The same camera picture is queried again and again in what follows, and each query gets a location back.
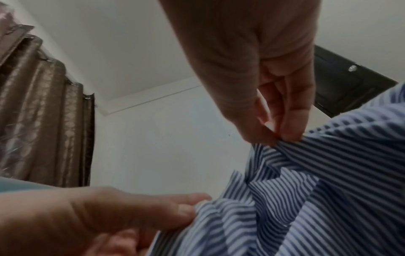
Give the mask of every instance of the striped shirt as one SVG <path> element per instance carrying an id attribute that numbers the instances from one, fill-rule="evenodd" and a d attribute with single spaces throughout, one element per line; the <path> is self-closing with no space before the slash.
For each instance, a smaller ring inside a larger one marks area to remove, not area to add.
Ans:
<path id="1" fill-rule="evenodd" d="M 298 143 L 253 145 L 245 175 L 149 255 L 403 256 L 404 186 L 405 84 Z"/>

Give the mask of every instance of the dark door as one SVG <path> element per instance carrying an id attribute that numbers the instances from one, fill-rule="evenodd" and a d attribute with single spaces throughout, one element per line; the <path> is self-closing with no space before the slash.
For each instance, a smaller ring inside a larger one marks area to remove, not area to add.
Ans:
<path id="1" fill-rule="evenodd" d="M 330 117 L 358 108 L 397 84 L 319 46 L 314 62 L 315 106 Z"/>

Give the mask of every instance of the hand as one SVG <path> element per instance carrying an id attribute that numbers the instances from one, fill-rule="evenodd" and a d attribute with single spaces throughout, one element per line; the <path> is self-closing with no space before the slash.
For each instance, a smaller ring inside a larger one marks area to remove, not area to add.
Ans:
<path id="1" fill-rule="evenodd" d="M 301 139 L 315 96 L 320 0 L 160 2 L 194 71 L 246 141 Z M 264 125 L 270 119 L 275 133 Z"/>
<path id="2" fill-rule="evenodd" d="M 206 194 L 144 196 L 81 188 L 0 194 L 2 256 L 130 256 L 157 230 L 188 225 Z"/>

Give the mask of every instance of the curtain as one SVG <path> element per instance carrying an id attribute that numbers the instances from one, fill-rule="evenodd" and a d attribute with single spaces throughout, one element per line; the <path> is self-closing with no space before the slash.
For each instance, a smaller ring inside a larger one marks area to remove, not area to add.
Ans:
<path id="1" fill-rule="evenodd" d="M 41 52 L 31 26 L 10 25 L 0 40 L 0 176 L 88 186 L 95 98 Z"/>

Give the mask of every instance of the ceiling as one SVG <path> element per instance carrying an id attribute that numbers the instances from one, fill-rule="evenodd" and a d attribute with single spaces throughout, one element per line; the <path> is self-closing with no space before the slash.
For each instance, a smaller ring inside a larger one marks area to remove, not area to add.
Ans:
<path id="1" fill-rule="evenodd" d="M 158 1 L 19 1 L 105 100 L 194 75 Z"/>

